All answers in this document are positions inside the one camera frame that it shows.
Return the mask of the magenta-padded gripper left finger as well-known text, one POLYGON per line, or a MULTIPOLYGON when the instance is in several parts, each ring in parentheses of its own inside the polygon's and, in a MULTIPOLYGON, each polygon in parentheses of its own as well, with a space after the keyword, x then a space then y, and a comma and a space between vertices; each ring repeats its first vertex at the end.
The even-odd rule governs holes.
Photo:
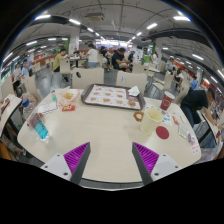
POLYGON ((90 143, 84 143, 66 154, 56 154, 41 168, 72 183, 79 184, 90 155, 90 143))

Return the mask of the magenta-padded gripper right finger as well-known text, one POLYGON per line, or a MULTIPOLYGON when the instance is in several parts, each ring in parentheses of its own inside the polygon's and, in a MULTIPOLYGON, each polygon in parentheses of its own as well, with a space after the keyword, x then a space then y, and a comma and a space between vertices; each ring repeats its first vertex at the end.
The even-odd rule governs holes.
POLYGON ((132 153, 144 185, 182 169, 168 154, 157 154, 135 142, 132 143, 132 153))

